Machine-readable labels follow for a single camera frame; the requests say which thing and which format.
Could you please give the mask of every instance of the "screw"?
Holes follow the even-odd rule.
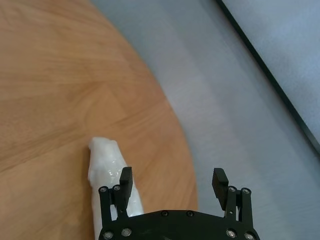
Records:
[[[187,211],[187,212],[186,212],[186,215],[187,215],[188,217],[193,217],[193,216],[194,216],[194,212],[193,212],[193,211]]]
[[[131,233],[132,233],[132,231],[130,228],[124,228],[124,229],[122,229],[121,235],[124,237],[128,237],[131,235]]]
[[[245,233],[244,236],[247,240],[255,240],[255,237],[251,233]]]
[[[112,239],[113,236],[114,236],[114,234],[111,231],[107,231],[103,234],[103,238],[106,240]]]
[[[249,190],[249,189],[246,189],[246,188],[244,188],[242,191],[243,191],[245,194],[249,194],[249,193],[250,193],[250,190]]]
[[[234,239],[236,237],[236,233],[230,229],[228,229],[226,232],[226,235],[232,239]]]
[[[162,217],[166,217],[166,216],[168,216],[169,215],[169,213],[167,212],[167,211],[162,211],[161,212],[161,216]]]

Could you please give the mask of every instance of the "wood grain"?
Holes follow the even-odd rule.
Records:
[[[93,136],[118,142],[146,212],[197,208],[162,89],[87,0],[0,0],[0,33],[1,239],[93,239]]]

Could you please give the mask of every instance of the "gray carpet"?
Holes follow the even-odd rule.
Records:
[[[230,184],[252,190],[261,239],[317,239],[320,161],[214,1],[93,2],[147,63],[179,118],[199,211],[223,215],[211,187],[220,167]]]
[[[320,142],[320,1],[223,1]]]

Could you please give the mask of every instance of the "wooden table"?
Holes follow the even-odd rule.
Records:
[[[93,239],[93,136],[118,142],[145,212],[197,208],[180,124],[88,0],[0,0],[0,236]]]

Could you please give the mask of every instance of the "white plastic bag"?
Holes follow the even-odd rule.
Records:
[[[104,137],[92,138],[89,149],[90,166],[88,171],[88,180],[92,187],[92,212],[94,224],[95,240],[98,240],[102,229],[100,197],[98,189],[101,186],[112,188],[119,184],[122,168],[127,164],[121,155],[118,144],[114,140],[109,140]],[[141,215],[144,213],[140,196],[133,180],[131,197],[129,198],[127,214],[129,217]],[[111,218],[117,218],[117,211],[114,207],[111,208]]]

